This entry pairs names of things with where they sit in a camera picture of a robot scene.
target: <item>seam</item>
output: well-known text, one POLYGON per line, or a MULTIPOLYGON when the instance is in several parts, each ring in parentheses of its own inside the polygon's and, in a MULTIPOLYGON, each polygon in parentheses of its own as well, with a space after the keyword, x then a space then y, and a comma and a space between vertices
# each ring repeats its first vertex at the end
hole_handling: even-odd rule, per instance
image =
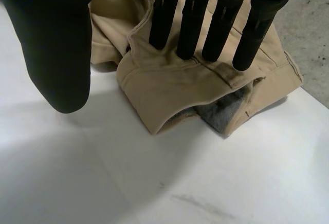
POLYGON ((287 52, 286 51, 284 51, 284 54, 286 55, 286 57, 287 57, 287 60, 288 60, 288 63, 290 64, 290 66, 294 69, 294 71, 295 71, 295 74, 298 76, 298 78, 299 78, 299 80, 301 81, 301 82, 303 82, 303 80, 302 80, 302 78, 300 77, 300 75, 298 74, 298 71, 297 71, 297 68, 296 68, 296 66, 294 65, 294 63, 291 61, 291 58, 290 58, 290 56, 287 54, 287 52))
POLYGON ((206 67, 209 71, 215 73, 221 80, 224 81, 224 83, 226 83, 231 89, 233 89, 233 86, 225 78, 223 78, 218 72, 214 71, 213 69, 202 63, 197 57, 193 56, 193 58, 195 58, 195 60, 197 60, 201 65, 206 67))

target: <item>wrinkled fabric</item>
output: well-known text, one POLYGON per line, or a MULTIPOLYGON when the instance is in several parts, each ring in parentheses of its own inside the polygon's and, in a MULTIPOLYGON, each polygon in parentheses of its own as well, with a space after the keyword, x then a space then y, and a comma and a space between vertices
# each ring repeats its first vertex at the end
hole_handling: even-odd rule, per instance
POLYGON ((217 62, 201 56, 217 0, 210 0, 194 57, 176 55, 185 0, 179 0, 166 47, 149 44, 153 0, 93 0, 92 63, 119 64, 120 87, 152 134, 200 116, 224 136, 250 117, 301 86, 295 62, 281 46, 274 25, 268 31, 254 63, 244 72, 232 59, 250 11, 244 0, 217 62))

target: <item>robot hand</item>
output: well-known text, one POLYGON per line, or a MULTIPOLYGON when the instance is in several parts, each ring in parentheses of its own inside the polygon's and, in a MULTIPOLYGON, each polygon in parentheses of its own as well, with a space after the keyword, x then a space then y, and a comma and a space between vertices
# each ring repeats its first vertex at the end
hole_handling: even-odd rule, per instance
MULTIPOLYGON (((235 69, 248 69, 276 13, 289 0, 251 0, 251 12, 233 58, 235 69)), ((163 49, 168 40, 178 0, 155 0, 150 44, 163 49)), ((186 0, 177 55, 190 59, 195 51, 208 0, 186 0)), ((243 0, 217 0, 202 55, 214 62, 220 56, 243 0)))

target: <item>gray fabric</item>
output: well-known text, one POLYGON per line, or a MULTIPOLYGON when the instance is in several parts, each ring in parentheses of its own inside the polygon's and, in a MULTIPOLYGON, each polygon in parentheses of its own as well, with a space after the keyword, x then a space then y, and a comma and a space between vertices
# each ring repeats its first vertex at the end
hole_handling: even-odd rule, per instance
POLYGON ((244 86, 236 92, 228 94, 213 103, 196 106, 194 109, 211 127, 219 133, 223 133, 240 108, 247 92, 248 88, 244 86))

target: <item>stitching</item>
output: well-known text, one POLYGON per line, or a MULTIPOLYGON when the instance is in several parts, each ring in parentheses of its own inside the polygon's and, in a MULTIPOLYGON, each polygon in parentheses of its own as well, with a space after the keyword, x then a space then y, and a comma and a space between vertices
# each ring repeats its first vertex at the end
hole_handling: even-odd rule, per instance
POLYGON ((297 71, 297 69, 296 69, 296 66, 293 64, 293 62, 291 61, 291 59, 290 59, 290 57, 289 57, 289 55, 287 54, 286 51, 284 51, 284 54, 286 55, 287 60, 288 60, 288 63, 289 63, 290 66, 294 69, 295 74, 298 76, 299 80, 300 80, 301 82, 303 82, 302 78, 301 78, 300 75, 298 74, 298 71, 297 71))

